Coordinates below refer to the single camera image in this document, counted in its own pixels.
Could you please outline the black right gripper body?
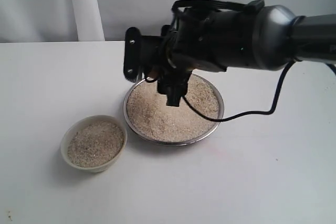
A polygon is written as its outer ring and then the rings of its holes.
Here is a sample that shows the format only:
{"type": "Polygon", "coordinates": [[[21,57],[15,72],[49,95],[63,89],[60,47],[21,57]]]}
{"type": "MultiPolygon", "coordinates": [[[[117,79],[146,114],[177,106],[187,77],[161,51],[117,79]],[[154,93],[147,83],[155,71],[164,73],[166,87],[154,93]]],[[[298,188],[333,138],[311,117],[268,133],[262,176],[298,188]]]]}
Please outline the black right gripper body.
{"type": "Polygon", "coordinates": [[[172,9],[176,30],[169,32],[160,46],[164,73],[184,73],[194,69],[225,72],[227,68],[259,69],[253,51],[253,31],[259,10],[209,7],[172,9]]]}

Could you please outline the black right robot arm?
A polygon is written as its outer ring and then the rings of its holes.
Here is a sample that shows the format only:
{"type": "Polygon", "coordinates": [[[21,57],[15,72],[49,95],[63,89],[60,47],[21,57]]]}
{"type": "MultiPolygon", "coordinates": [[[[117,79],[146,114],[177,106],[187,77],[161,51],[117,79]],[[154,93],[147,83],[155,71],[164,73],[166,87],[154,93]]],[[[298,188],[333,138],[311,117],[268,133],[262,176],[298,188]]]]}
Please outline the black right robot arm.
{"type": "Polygon", "coordinates": [[[281,6],[211,6],[204,0],[173,8],[159,36],[131,27],[125,34],[123,73],[136,82],[157,73],[159,93],[181,97],[193,70],[278,70],[290,61],[335,63],[335,15],[296,16],[281,6]]]}

